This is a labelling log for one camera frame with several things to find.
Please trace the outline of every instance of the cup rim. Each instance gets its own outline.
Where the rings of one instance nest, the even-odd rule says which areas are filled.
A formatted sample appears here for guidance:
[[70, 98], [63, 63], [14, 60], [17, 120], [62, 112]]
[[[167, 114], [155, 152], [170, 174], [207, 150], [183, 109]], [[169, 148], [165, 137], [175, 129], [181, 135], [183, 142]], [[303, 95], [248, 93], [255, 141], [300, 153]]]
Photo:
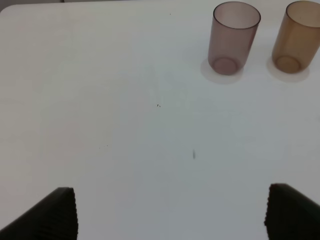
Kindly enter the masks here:
[[[217, 10], [218, 7], [220, 7], [221, 5], [223, 4], [229, 4], [229, 3], [241, 3], [241, 4], [245, 4], [245, 5], [249, 5], [250, 7], [252, 7], [254, 10], [257, 11], [257, 13], [259, 14], [259, 20], [257, 21], [256, 24], [252, 25], [252, 26], [249, 26], [249, 27], [245, 27], [245, 28], [236, 28], [236, 27], [231, 27], [231, 26], [227, 26], [227, 25], [224, 25], [222, 24], [221, 22], [218, 21], [218, 19], [216, 18], [215, 16], [215, 12]], [[260, 12], [258, 11], [258, 9], [256, 9], [254, 6], [252, 6], [251, 4], [248, 4], [248, 3], [245, 3], [245, 2], [242, 2], [242, 1], [225, 1], [223, 3], [220, 3], [218, 6], [216, 6], [213, 10], [213, 18], [216, 20], [217, 23], [219, 23], [220, 25], [226, 27], [226, 28], [229, 28], [229, 29], [234, 29], [234, 30], [246, 30], [246, 29], [252, 29], [256, 26], [259, 25], [259, 23], [261, 22], [261, 14]]]
[[305, 1], [305, 0], [298, 0], [298, 1], [294, 1], [292, 3], [290, 3], [288, 6], [286, 6], [285, 8], [285, 15], [290, 19], [292, 20], [294, 23], [296, 24], [299, 24], [301, 26], [304, 26], [305, 28], [311, 28], [311, 29], [320, 29], [320, 26], [307, 26], [307, 25], [304, 25], [300, 22], [297, 22], [296, 20], [294, 20], [289, 14], [288, 14], [288, 9], [291, 5], [293, 4], [296, 4], [296, 3], [301, 3], [301, 2], [306, 2], [306, 3], [314, 3], [314, 4], [317, 4], [317, 5], [320, 5], [319, 3], [315, 2], [315, 1]]

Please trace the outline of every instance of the white surface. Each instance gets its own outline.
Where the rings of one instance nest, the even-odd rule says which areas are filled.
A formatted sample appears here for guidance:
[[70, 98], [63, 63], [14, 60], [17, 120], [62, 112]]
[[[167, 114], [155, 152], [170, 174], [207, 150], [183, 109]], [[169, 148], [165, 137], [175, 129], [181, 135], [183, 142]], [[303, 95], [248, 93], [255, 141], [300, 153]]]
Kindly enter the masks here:
[[320, 202], [319, 55], [277, 71], [289, 1], [247, 2], [262, 21], [233, 77], [206, 60], [220, 1], [6, 8], [0, 228], [58, 186], [79, 240], [266, 240], [271, 183]]

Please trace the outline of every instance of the table surface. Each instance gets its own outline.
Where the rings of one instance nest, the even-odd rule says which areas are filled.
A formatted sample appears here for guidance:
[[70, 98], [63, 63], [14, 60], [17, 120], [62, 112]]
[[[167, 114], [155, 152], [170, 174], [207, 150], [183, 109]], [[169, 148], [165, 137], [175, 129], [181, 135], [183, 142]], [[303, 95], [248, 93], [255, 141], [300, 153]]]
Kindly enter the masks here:
[[270, 55], [261, 12], [242, 72], [207, 63], [217, 0], [17, 5], [0, 14], [0, 228], [74, 187], [79, 240], [266, 240], [271, 183], [320, 202], [320, 58]]

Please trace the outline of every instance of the translucent cup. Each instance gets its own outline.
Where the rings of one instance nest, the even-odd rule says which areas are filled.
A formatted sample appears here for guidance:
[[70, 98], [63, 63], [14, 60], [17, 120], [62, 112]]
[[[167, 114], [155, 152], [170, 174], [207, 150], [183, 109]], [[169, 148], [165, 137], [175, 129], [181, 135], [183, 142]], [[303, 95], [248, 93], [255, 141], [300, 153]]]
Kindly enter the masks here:
[[208, 62], [217, 73], [232, 75], [246, 64], [261, 15], [253, 6], [228, 1], [213, 11]]
[[272, 61], [285, 73], [309, 66], [320, 45], [320, 4], [296, 1], [286, 7], [272, 51]]

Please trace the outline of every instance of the brown cup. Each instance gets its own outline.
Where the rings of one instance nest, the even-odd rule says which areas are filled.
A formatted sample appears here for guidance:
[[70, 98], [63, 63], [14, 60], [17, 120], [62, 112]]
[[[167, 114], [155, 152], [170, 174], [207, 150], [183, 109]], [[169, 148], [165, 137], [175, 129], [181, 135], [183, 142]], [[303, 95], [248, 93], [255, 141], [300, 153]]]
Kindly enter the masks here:
[[246, 64], [261, 15], [253, 6], [228, 1], [213, 11], [208, 62], [218, 74], [232, 75]]
[[296, 1], [286, 7], [272, 51], [272, 61], [289, 74], [304, 70], [320, 45], [320, 4]]

